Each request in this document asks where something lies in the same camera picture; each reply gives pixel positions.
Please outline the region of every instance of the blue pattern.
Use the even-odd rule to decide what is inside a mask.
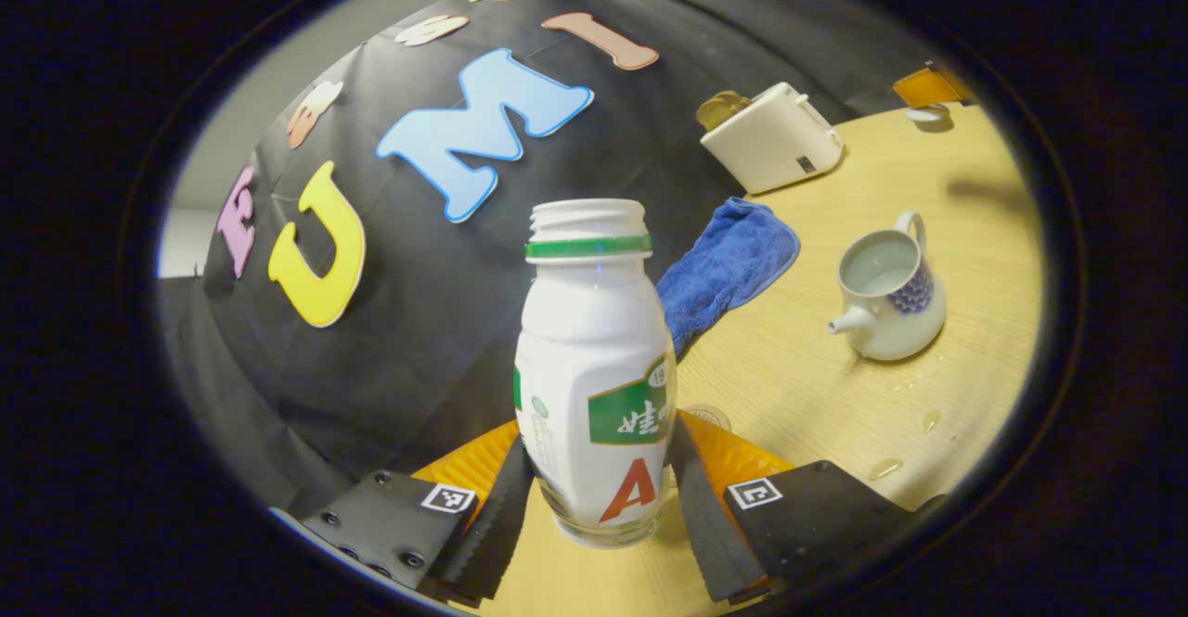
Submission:
[[[921,260],[920,269],[911,281],[887,295],[887,301],[904,315],[928,308],[928,304],[933,303],[933,271],[928,270],[928,264]]]

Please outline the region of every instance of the black cloth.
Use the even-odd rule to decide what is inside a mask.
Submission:
[[[579,37],[541,27],[576,11],[661,59],[624,71]],[[470,20],[422,46],[394,40],[436,14]],[[462,107],[459,71],[499,48],[595,99],[543,138],[523,134],[511,113],[518,160],[460,155],[495,169],[499,185],[468,221],[450,223],[442,195],[403,158],[378,158],[375,145],[412,109]],[[264,133],[246,160],[255,168],[255,244],[242,277],[215,233],[201,284],[160,283],[181,396],[236,477],[298,516],[369,470],[412,471],[513,416],[532,206],[638,200],[655,248],[645,271],[658,281],[714,209],[742,194],[699,144],[694,114],[704,100],[789,81],[841,122],[902,106],[891,83],[929,57],[851,0],[441,0],[310,81]],[[285,125],[322,81],[343,81],[342,93],[290,149]],[[316,273],[334,262],[329,233],[312,212],[297,210],[326,160],[362,220],[367,256],[343,316],[318,329],[268,279],[267,262],[287,221]],[[239,171],[226,170],[228,187]]]

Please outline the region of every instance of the teapot spout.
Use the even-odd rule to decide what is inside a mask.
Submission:
[[[830,334],[840,332],[853,332],[854,329],[874,327],[874,315],[859,306],[849,307],[849,310],[833,319],[827,329]]]

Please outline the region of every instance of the teapot handle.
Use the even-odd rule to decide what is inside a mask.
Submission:
[[[911,235],[908,229],[916,227],[916,243],[920,244],[920,257],[924,257],[924,248],[928,246],[928,233],[924,231],[924,219],[916,212],[903,212],[895,221],[895,228],[904,234]]]

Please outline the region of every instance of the white pitcher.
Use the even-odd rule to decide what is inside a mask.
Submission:
[[[842,314],[829,333],[845,332],[872,359],[903,359],[931,342],[944,325],[944,287],[924,262],[927,244],[924,219],[910,210],[893,229],[854,241],[838,266]]]

